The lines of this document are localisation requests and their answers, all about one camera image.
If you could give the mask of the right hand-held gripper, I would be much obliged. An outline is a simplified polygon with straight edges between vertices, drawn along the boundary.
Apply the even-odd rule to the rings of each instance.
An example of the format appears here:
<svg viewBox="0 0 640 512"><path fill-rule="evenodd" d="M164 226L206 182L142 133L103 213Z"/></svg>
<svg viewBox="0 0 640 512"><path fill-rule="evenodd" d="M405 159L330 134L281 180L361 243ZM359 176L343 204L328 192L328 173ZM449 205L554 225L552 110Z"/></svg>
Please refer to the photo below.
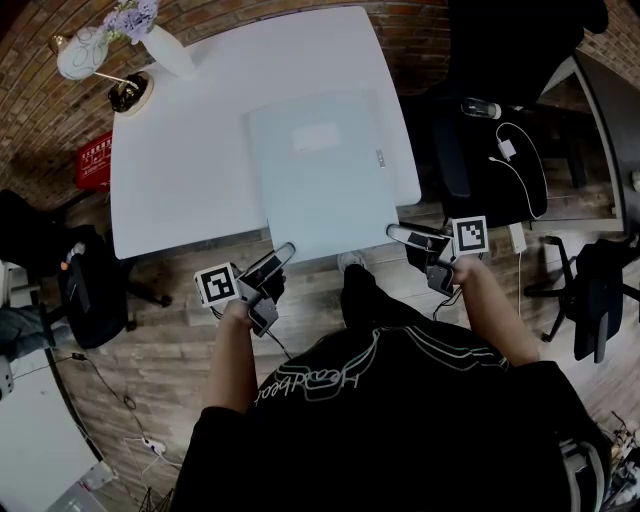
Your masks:
<svg viewBox="0 0 640 512"><path fill-rule="evenodd" d="M440 230L390 224L386 235L405 245L409 264L426 276L429 288L445 296L455 293L453 265L456 260L463 255L488 251L484 216L453 219Z"/></svg>

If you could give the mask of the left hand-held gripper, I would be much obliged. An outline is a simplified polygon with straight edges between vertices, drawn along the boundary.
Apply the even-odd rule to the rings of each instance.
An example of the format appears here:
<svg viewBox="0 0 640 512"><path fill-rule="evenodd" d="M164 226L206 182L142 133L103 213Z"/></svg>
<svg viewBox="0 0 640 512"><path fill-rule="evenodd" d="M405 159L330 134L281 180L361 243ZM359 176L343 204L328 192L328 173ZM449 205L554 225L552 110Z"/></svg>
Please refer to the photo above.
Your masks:
<svg viewBox="0 0 640 512"><path fill-rule="evenodd" d="M244 272L239 272L231 263L196 272L194 281L202 305L213 310L230 300L244 302L254 334L262 337L278 319L277 302L284 293L285 284L282 268L295 252L295 246L287 242Z"/></svg>

